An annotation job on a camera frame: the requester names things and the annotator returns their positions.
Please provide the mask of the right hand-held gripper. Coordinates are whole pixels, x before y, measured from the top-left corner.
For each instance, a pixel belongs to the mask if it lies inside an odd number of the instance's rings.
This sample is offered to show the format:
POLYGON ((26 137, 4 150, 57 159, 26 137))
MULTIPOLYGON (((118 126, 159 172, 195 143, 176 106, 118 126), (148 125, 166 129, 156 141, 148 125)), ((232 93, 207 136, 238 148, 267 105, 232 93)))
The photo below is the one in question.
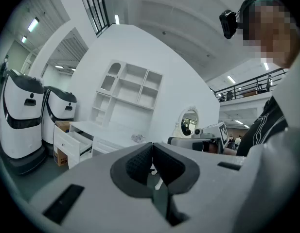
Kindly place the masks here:
POLYGON ((203 134, 193 135, 191 138, 169 137, 168 144, 185 149, 203 152, 203 142, 214 142, 218 145, 218 153, 223 154, 228 144, 229 136, 224 122, 210 125, 203 129, 203 134))

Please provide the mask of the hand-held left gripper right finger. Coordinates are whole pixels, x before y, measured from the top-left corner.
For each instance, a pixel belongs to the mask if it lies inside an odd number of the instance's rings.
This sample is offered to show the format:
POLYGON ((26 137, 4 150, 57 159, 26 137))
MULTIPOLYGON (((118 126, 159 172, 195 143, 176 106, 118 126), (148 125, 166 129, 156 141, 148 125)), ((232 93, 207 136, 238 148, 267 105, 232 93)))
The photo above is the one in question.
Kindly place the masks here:
POLYGON ((200 175, 199 165, 174 151, 172 145, 154 143, 153 164, 171 195, 187 193, 200 175))

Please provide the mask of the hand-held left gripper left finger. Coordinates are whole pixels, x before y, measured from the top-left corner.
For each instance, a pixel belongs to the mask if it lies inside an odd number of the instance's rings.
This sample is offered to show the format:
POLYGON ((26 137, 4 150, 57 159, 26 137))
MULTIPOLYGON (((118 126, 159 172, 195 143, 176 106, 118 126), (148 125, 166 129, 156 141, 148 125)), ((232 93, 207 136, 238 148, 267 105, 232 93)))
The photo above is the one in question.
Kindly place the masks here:
POLYGON ((153 164, 153 144, 134 145, 117 153, 124 156, 117 159, 110 168, 113 183, 126 195, 138 199, 151 199, 153 191, 147 186, 148 174, 153 164))

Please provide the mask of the white drawer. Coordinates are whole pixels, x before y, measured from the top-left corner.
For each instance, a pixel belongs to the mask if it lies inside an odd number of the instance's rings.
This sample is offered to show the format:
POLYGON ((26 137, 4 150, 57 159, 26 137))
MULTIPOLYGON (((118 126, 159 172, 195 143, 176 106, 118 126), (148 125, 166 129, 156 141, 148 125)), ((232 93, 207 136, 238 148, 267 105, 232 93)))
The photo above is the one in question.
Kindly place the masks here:
POLYGON ((92 157, 92 140, 76 131, 65 133, 54 127, 54 146, 67 156, 69 169, 92 157))

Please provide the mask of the person's right forearm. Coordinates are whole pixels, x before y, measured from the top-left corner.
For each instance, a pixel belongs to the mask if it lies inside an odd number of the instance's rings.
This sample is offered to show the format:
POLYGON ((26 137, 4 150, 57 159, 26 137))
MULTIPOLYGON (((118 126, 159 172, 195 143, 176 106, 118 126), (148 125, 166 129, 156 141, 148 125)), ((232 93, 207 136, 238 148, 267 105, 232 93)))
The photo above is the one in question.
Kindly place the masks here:
POLYGON ((244 151, 244 150, 232 150, 232 149, 229 149, 229 148, 224 148, 223 154, 246 157, 248 152, 244 151))

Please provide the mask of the person's right hand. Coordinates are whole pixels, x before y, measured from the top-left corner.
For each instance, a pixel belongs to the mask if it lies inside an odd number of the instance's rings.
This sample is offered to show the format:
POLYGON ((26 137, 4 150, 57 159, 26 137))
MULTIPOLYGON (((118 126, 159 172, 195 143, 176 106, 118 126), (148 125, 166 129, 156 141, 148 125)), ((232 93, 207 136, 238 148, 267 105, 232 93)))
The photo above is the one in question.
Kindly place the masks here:
POLYGON ((217 154, 218 145, 214 142, 203 142, 203 151, 208 153, 217 154))

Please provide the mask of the purple flower bunch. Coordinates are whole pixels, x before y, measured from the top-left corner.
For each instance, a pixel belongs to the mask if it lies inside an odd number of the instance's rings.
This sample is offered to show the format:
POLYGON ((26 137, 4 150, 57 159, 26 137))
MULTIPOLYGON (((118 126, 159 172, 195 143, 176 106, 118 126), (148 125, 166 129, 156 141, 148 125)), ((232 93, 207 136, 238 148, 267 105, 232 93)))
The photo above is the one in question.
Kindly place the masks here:
POLYGON ((138 144, 143 143, 143 142, 146 141, 146 140, 145 140, 145 137, 144 137, 142 134, 133 134, 133 135, 131 136, 131 139, 132 139, 134 142, 138 143, 138 144))

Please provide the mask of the oval white framed mirror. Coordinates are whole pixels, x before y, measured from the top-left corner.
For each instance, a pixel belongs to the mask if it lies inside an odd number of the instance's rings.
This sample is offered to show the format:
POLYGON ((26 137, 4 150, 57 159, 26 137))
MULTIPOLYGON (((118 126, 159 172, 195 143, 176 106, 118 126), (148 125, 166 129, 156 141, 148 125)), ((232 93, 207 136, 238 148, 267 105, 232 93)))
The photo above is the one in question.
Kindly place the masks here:
POLYGON ((178 138, 191 138, 198 128, 199 115, 195 106, 186 107, 175 124, 172 136, 178 138))

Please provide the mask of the person's black printed t-shirt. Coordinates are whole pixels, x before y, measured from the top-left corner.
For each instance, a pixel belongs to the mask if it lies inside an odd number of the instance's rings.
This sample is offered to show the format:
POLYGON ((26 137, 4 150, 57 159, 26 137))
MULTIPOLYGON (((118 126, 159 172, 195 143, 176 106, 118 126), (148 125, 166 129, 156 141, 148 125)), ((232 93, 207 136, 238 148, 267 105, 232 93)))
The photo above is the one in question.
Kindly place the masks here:
POLYGON ((236 155, 246 157, 251 147, 265 143, 271 136, 284 131, 286 127, 288 127, 286 119, 274 97, 271 97, 265 103, 261 115, 243 136, 236 155))

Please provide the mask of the black mezzanine railing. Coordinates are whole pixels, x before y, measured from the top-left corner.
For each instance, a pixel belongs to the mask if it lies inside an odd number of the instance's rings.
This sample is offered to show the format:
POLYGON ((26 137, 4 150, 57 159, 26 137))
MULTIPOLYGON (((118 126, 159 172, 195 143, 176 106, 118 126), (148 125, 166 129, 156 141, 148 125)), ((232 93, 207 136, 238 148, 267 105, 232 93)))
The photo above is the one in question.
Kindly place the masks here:
POLYGON ((227 88, 223 88, 223 89, 217 90, 217 91, 211 89, 211 91, 213 92, 213 94, 215 95, 215 97, 217 98, 217 100, 219 102, 227 101, 226 94, 228 91, 232 91, 232 93, 234 95, 232 100, 244 98, 242 96, 242 93, 247 92, 247 91, 252 91, 252 90, 256 90, 257 95, 259 95, 259 94, 267 93, 266 83, 267 83, 267 78, 269 75, 272 76, 272 86, 269 91, 269 92, 271 92, 275 89, 276 86, 279 85, 279 83, 282 81, 282 79, 286 76, 287 73, 288 73, 287 70, 279 68, 279 69, 273 70, 271 72, 268 72, 266 74, 257 76, 255 78, 246 80, 239 84, 234 84, 232 86, 229 86, 227 88))

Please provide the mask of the brown cardboard box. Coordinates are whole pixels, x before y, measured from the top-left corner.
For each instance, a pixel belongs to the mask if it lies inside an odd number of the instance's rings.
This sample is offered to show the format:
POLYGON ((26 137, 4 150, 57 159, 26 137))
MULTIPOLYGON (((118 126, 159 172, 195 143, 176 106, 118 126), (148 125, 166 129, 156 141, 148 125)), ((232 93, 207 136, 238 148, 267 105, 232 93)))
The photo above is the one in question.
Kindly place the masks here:
POLYGON ((64 137, 70 131, 71 121, 56 121, 53 132, 53 154, 58 166, 68 164, 68 156, 64 152, 66 140, 64 137))

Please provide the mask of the white service robot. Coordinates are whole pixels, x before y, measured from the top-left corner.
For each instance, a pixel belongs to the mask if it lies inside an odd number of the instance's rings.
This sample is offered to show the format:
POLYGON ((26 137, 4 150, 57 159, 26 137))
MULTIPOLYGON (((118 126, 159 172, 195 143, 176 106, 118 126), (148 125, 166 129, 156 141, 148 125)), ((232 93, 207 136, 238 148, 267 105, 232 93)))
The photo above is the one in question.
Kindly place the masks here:
POLYGON ((0 90, 0 151, 17 175, 35 169, 46 157, 41 136, 44 87, 36 78, 8 70, 0 90))
POLYGON ((53 132, 56 121, 73 121, 77 98, 74 94, 53 86, 44 87, 41 110, 42 145, 53 156, 53 132))

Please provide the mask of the black window grille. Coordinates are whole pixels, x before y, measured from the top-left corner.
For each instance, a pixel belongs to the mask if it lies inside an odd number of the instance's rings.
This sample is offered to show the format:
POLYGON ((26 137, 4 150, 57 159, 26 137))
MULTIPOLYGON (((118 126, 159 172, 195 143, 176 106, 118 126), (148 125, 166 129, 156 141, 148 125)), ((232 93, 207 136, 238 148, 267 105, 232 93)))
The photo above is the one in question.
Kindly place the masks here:
POLYGON ((82 0, 90 24, 98 37, 110 26, 105 0, 82 0))

